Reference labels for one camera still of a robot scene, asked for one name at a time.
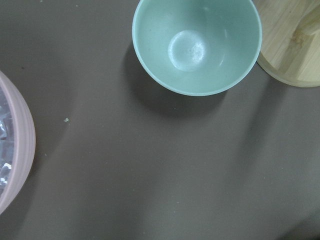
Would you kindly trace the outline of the pink bowl of ice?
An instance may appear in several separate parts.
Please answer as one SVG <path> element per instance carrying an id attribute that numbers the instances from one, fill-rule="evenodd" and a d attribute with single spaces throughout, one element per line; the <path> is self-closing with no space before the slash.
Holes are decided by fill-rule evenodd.
<path id="1" fill-rule="evenodd" d="M 0 73 L 0 212 L 18 195 L 31 170 L 36 132 L 30 109 L 16 86 Z"/>

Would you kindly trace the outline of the wooden cup tree stand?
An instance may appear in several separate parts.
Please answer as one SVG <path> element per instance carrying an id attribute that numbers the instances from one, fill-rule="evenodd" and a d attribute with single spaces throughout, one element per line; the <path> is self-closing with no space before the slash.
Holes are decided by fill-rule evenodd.
<path id="1" fill-rule="evenodd" d="M 262 24 L 258 64 L 287 85 L 320 85 L 320 2 L 255 0 Z"/>

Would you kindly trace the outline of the mint green bowl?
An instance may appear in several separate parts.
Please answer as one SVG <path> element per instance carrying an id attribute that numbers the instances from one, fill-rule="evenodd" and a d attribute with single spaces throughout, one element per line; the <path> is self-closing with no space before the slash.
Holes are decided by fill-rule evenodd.
<path id="1" fill-rule="evenodd" d="M 186 96 L 232 88 L 255 65 L 262 24 L 251 0 L 141 0 L 132 43 L 147 74 Z"/>

